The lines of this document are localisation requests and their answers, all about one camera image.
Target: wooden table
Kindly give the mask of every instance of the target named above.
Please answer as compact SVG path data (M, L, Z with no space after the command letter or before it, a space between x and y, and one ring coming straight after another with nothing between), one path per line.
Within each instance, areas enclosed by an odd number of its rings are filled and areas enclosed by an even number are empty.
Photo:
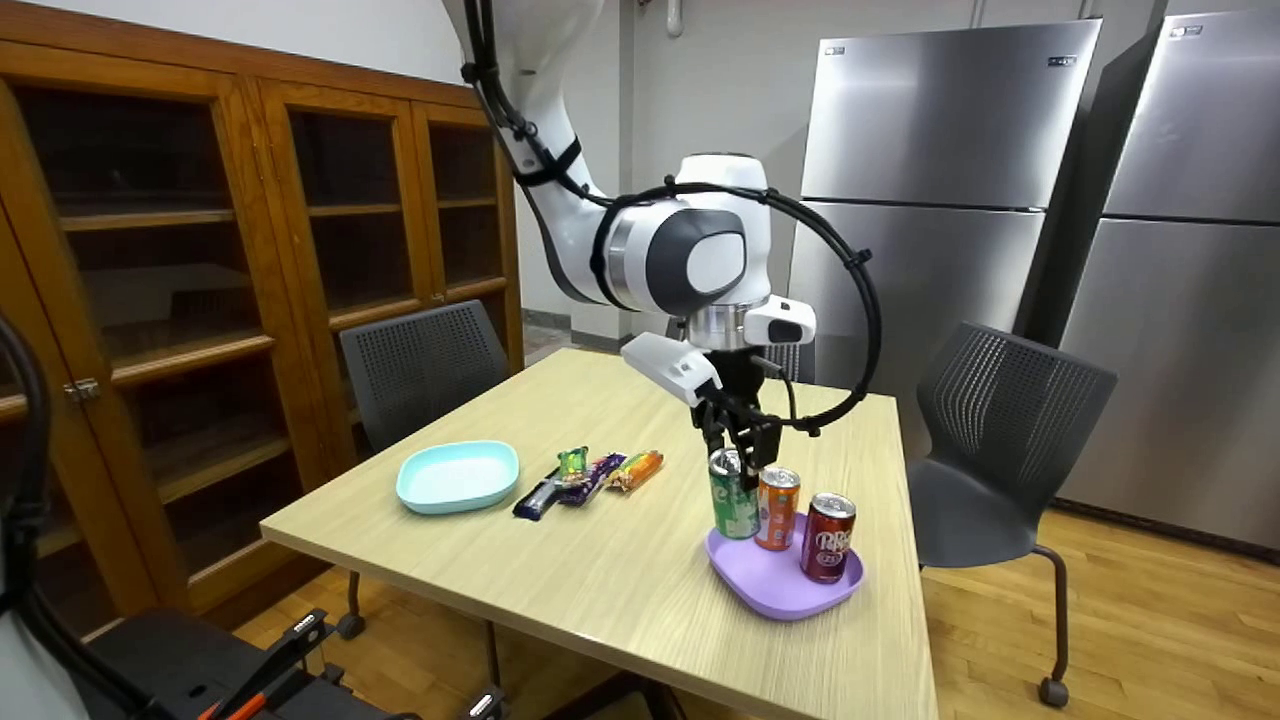
M794 390L798 411L838 396ZM781 384L758 399L781 411ZM575 444L591 456L658 447L665 470L636 495L600 490L540 525L516 518L513 502L434 518L403 510L393 495L398 460L453 438L508 438L525 460L520 495ZM620 355L555 351L267 514L264 536L726 707L937 717L895 405L871 396L819 438L782 435L798 502L812 490L855 499L850 544L867 569L846 604L798 622L750 614L710 576L702 456L689 409Z

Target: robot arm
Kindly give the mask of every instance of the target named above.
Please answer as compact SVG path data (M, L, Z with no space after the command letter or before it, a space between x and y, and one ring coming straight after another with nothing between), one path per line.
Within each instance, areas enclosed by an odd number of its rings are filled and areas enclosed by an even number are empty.
M771 460L781 423L819 430L867 390L878 355L867 255L850 253L817 210L771 191L758 159L748 157L693 157L658 186L604 197L559 87L568 49L591 29L600 4L442 0L467 57L464 81L513 157L559 290L685 325L689 342L636 337L622 355L693 409L706 447L726 435L748 465L742 475L750 475ZM867 310L863 381L844 405L803 419L775 419L755 405L763 342L808 342L817 337L812 306L767 289L767 207L828 239Z

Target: light blue plate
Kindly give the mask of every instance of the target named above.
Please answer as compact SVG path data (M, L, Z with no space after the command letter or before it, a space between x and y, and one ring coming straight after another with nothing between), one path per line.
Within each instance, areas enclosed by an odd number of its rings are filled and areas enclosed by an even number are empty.
M516 490L520 456L498 438L464 438L411 450L395 470L395 495L408 510L453 514L498 502Z

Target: refrigerator door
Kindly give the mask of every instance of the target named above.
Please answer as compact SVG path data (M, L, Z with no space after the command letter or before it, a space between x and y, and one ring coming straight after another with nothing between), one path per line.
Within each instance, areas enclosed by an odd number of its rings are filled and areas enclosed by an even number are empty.
M1036 255L1040 210L812 204L850 246L882 310L878 390L912 390L960 320L1010 326ZM828 244L794 232L793 290L817 306L817 342L798 377L850 387L863 360L863 310Z
M798 197L1047 207L1096 29L825 41Z
M1280 218L1280 9L1166 15L1107 214Z
M1280 546L1280 229L1102 218L1063 349L1121 377L1063 495Z

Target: red soda can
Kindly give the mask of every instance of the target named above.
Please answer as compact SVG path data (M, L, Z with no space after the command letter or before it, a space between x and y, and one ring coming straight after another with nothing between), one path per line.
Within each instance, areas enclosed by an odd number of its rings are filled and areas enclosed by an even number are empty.
M798 475L767 465L755 485L755 544L782 552L793 544Z
M844 495L808 499L808 525L803 525L803 546L798 546L798 569L808 579L834 583L844 576L850 518L855 510Z

